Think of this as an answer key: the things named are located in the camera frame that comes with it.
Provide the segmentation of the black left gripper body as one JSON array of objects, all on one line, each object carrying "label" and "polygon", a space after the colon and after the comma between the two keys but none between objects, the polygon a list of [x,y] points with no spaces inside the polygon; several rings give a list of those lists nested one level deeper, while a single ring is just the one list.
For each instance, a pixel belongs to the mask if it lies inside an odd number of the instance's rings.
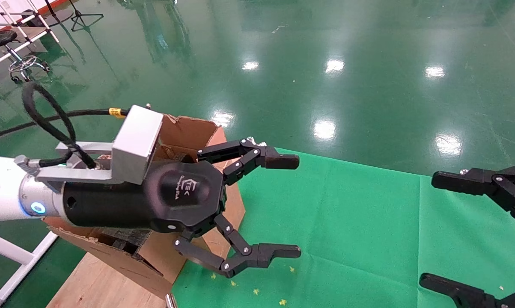
[{"label": "black left gripper body", "polygon": [[66,183],[63,201],[75,226],[204,234],[225,209],[226,189],[208,162],[166,160],[153,163],[142,184]]}]

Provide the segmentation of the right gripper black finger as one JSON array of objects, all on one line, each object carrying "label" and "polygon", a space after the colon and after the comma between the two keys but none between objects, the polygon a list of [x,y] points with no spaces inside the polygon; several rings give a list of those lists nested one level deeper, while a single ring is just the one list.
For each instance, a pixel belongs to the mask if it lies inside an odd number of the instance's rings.
[{"label": "right gripper black finger", "polygon": [[486,195],[515,219],[515,166],[502,170],[463,169],[458,174],[438,171],[432,185],[437,189],[469,195]]},{"label": "right gripper black finger", "polygon": [[515,293],[498,299],[482,289],[431,273],[422,273],[419,284],[450,297],[457,308],[515,308]]}]

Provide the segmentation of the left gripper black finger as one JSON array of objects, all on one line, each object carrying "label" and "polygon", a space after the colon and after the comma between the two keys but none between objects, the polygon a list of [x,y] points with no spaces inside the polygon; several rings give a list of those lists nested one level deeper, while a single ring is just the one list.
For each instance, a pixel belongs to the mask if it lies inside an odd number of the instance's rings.
[{"label": "left gripper black finger", "polygon": [[190,242],[191,233],[183,234],[174,241],[179,254],[210,271],[232,278],[247,268],[267,268],[275,258],[299,258],[297,245],[259,243],[249,245],[232,224],[222,215],[214,218],[214,226],[234,249],[235,254],[226,259]]},{"label": "left gripper black finger", "polygon": [[235,160],[222,171],[224,185],[235,184],[259,166],[265,169],[295,170],[300,165],[298,155],[281,154],[272,146],[260,146],[249,139],[238,139],[199,149],[197,160],[210,164]]}]

